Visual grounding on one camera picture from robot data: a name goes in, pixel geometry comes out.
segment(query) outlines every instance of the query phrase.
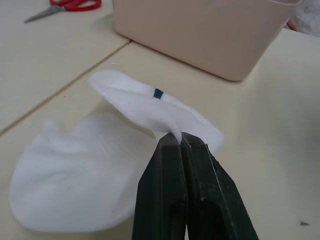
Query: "scissor blade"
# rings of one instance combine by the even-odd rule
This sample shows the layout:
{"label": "scissor blade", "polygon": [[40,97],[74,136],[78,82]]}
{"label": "scissor blade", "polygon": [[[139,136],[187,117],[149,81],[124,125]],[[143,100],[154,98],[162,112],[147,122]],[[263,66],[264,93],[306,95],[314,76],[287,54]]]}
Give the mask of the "scissor blade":
{"label": "scissor blade", "polygon": [[24,23],[29,23],[38,19],[42,19],[44,17],[56,14],[58,12],[62,12],[65,11],[65,8],[63,6],[58,6],[58,5],[52,5],[51,7],[49,7],[47,10],[40,12],[37,15],[34,15],[30,18],[28,18],[27,20],[24,21]]}

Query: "crumpled white cloth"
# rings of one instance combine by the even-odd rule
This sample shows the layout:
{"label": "crumpled white cloth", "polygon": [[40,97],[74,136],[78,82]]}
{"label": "crumpled white cloth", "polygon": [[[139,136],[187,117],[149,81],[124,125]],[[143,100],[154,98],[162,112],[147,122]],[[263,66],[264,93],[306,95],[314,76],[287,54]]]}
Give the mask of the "crumpled white cloth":
{"label": "crumpled white cloth", "polygon": [[295,9],[297,31],[320,37],[320,0],[304,0]]}
{"label": "crumpled white cloth", "polygon": [[[157,139],[181,132],[200,137],[211,153],[222,133],[172,96],[114,70],[97,72],[91,86]],[[71,133],[49,123],[16,166],[10,207],[25,227],[40,232],[91,232],[133,215],[137,187],[157,140],[112,113],[93,114]]]}

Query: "white table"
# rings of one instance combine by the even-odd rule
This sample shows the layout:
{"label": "white table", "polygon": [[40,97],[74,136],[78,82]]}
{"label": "white table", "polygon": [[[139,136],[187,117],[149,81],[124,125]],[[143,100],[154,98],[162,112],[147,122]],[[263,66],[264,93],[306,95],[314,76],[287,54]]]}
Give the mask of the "white table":
{"label": "white table", "polygon": [[113,29],[112,0],[24,23],[49,6],[0,1],[0,133],[128,42]]}
{"label": "white table", "polygon": [[[93,72],[113,68],[162,89],[203,114],[225,135],[217,160],[235,181],[262,240],[320,239],[318,161],[301,159],[289,148],[286,122],[278,118],[282,93],[303,79],[319,82],[320,42],[283,30],[243,82],[209,73],[130,43]],[[12,172],[25,144],[47,119],[72,129],[82,118],[108,104],[87,84],[88,74],[0,137],[0,236],[24,240],[129,240],[132,219],[111,230],[82,234],[30,232],[13,219],[8,206]],[[309,226],[300,221],[310,219]]]}

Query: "scissors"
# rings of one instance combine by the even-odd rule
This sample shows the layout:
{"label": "scissors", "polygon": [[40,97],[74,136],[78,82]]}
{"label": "scissors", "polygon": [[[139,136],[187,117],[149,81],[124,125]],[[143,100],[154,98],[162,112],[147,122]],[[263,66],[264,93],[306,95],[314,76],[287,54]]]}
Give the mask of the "scissors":
{"label": "scissors", "polygon": [[[44,17],[59,13],[59,12],[83,12],[83,11],[90,11],[94,9],[98,9],[101,7],[101,0],[49,0],[51,7],[49,7],[47,10],[40,12],[37,15],[34,15],[27,20],[24,21],[24,23],[29,23],[38,19],[42,19]],[[86,2],[94,2],[92,5],[88,6],[80,6]]]}

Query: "plastic bin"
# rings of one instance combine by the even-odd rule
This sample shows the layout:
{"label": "plastic bin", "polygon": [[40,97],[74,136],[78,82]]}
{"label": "plastic bin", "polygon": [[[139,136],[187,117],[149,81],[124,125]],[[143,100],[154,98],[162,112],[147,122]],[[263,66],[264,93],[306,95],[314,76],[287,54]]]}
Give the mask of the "plastic bin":
{"label": "plastic bin", "polygon": [[232,81],[243,80],[300,0],[113,0],[116,31]]}

